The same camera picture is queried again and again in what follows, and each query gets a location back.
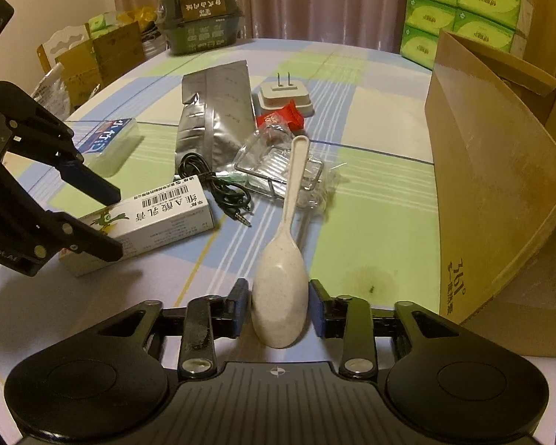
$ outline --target checkered tablecloth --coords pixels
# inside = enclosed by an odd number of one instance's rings
[[[324,215],[300,212],[294,235],[312,278],[327,291],[352,294],[375,306],[412,300],[437,310],[439,231],[434,170],[424,118],[430,72],[398,55],[325,43],[255,40],[211,52],[142,64],[105,88],[71,117],[77,142],[103,120],[136,117],[145,139],[110,180],[123,197],[169,183],[182,76],[246,60],[251,88],[291,73],[310,91],[315,115],[305,119],[311,152],[345,162]],[[100,206],[64,185],[42,164],[7,156],[19,182],[45,208],[81,217]],[[255,198],[251,229],[214,207],[217,229],[105,269],[72,278],[53,259],[35,277],[0,267],[0,432],[19,433],[2,396],[9,371],[26,356],[146,299],[166,307],[194,297],[226,294],[238,277],[251,278],[260,251],[273,237],[282,209]],[[178,340],[163,364],[176,366]],[[382,365],[391,360],[378,341]],[[318,361],[338,355],[338,341],[322,342],[306,329],[295,346],[261,346],[246,327],[237,341],[217,340],[220,361]],[[538,439],[556,444],[556,358],[532,358],[550,383],[550,404]]]

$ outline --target white charger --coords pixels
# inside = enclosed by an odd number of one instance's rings
[[[305,84],[299,80],[291,81],[291,73],[288,73],[288,82],[286,85],[280,83],[280,74],[278,74],[278,82],[264,82],[259,86],[257,94],[259,106],[265,112],[279,110],[288,104],[291,100],[295,101],[297,110],[303,117],[311,117],[313,115],[313,103],[309,96],[309,90]]]

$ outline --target white plastic spoon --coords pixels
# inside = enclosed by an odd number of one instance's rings
[[[292,140],[290,169],[282,220],[257,263],[251,296],[251,318],[259,340],[270,347],[286,347],[299,337],[307,317],[309,276],[301,251],[291,236],[309,139]]]

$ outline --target plaid tablecloth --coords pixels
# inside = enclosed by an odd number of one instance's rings
[[[145,139],[111,181],[123,197],[169,183],[182,76],[236,60],[249,65],[251,88],[291,73],[310,91],[315,115],[305,120],[311,152],[345,162],[328,211],[297,214],[294,235],[312,278],[333,296],[352,294],[376,306],[412,300],[435,310],[439,296],[436,188],[424,118],[430,72],[398,55],[325,43],[255,40],[185,56],[167,54],[142,64],[82,106],[69,124],[77,142],[101,121],[136,117]],[[7,156],[19,182],[45,208],[81,217],[98,203],[42,164]],[[281,208],[255,198],[252,228],[215,208],[217,229],[151,253],[72,278],[53,259],[35,277],[0,267],[0,432],[20,434],[2,396],[4,380],[23,358],[146,299],[166,307],[194,297],[226,294],[238,277],[251,278],[260,250],[273,236]],[[249,326],[238,341],[217,340],[219,359],[318,361],[338,356],[338,341],[307,329],[295,346],[261,346]],[[163,364],[176,366],[178,339]],[[383,362],[388,343],[378,340]],[[556,444],[556,358],[532,358],[550,383],[550,404],[537,430]]]

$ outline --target foil pouch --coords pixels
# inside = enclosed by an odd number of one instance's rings
[[[197,152],[216,172],[232,163],[257,128],[247,62],[185,75],[181,89],[184,108],[177,128],[175,169],[186,153]]]

